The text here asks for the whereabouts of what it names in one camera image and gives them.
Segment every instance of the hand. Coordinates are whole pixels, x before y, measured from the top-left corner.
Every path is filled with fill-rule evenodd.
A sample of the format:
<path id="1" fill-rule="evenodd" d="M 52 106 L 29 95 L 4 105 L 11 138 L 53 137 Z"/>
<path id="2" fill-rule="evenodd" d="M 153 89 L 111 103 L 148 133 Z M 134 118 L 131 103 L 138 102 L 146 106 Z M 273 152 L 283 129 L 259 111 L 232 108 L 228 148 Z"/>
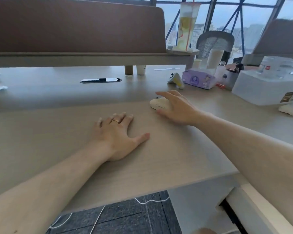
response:
<path id="1" fill-rule="evenodd" d="M 100 118 L 94 125 L 93 136 L 89 143 L 92 147 L 98 145 L 107 146 L 109 155 L 108 161 L 116 161 L 124 158 L 138 145 L 150 138 L 149 133 L 139 135 L 135 138 L 129 138 L 127 129 L 130 122 L 133 120 L 133 115 L 126 115 L 125 112 L 117 115 L 114 113 L 106 120 Z"/>
<path id="2" fill-rule="evenodd" d="M 201 112 L 178 91 L 170 90 L 168 92 L 156 92 L 156 94 L 167 98 L 172 104 L 172 110 L 157 110 L 158 114 L 181 125 L 195 125 Z"/>

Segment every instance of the straw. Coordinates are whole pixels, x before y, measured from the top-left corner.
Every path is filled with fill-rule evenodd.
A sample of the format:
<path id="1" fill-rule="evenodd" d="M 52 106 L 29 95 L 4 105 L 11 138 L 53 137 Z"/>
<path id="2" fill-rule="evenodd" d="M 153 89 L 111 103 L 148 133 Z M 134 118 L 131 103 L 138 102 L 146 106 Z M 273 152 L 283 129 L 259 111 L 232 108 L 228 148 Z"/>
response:
<path id="1" fill-rule="evenodd" d="M 192 26 L 192 18 L 190 19 L 190 28 Z M 190 37 L 190 34 L 188 34 L 188 40 L 187 40 L 187 45 L 186 45 L 186 51 L 188 50 L 188 43 L 189 43 L 189 37 Z"/>

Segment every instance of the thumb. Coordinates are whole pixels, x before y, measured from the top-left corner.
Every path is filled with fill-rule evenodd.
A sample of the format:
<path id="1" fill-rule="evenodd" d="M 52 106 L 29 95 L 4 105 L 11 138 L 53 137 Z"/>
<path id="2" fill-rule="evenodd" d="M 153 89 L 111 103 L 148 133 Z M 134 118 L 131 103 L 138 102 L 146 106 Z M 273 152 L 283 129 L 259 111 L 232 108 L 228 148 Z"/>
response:
<path id="1" fill-rule="evenodd" d="M 159 109 L 156 112 L 157 112 L 157 114 L 159 114 L 161 116 L 167 117 L 169 119 L 172 118 L 172 111 L 170 111 L 170 110 L 167 110 L 167 109 Z"/>
<path id="2" fill-rule="evenodd" d="M 137 147 L 141 143 L 147 141 L 149 138 L 150 138 L 150 133 L 145 133 L 145 134 L 142 134 L 142 135 L 139 135 L 139 136 L 133 138 L 133 141 L 135 143 L 135 146 Z"/>

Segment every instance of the white box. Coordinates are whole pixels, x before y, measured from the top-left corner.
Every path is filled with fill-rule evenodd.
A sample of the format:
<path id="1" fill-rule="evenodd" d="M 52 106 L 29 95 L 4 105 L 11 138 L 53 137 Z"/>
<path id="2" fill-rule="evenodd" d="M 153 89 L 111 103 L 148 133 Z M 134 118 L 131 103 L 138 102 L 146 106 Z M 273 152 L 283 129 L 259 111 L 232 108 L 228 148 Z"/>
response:
<path id="1" fill-rule="evenodd" d="M 293 101 L 293 75 L 271 79 L 256 70 L 242 70 L 232 93 L 256 105 L 288 104 Z"/>

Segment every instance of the gold ring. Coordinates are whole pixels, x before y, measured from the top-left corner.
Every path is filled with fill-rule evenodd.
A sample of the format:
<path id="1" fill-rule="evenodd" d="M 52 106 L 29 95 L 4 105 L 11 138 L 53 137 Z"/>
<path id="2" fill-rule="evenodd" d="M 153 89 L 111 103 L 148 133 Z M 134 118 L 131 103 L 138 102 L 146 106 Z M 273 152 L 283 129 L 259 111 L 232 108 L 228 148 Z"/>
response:
<path id="1" fill-rule="evenodd" d="M 112 121 L 116 121 L 119 124 L 119 121 L 117 119 L 113 119 Z"/>

